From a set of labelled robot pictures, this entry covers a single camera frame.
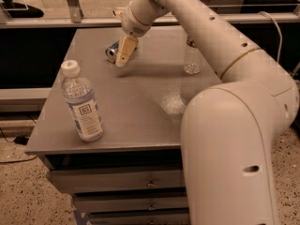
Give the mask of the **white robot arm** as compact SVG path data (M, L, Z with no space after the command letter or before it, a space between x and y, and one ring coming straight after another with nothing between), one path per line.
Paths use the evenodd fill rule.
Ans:
M271 146L299 109L296 82L200 0L132 0L121 16L122 67L134 40L171 12L221 83L187 105L181 154L192 225L280 225Z

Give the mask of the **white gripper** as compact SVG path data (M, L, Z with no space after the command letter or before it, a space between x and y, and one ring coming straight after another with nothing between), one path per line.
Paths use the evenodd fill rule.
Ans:
M126 7L123 10L116 10L115 17L122 19L122 29L127 34L119 40L118 52L116 55L115 64L122 68L125 66L138 46L138 39L143 37L151 28L150 25L145 25L139 22L133 15L131 8Z

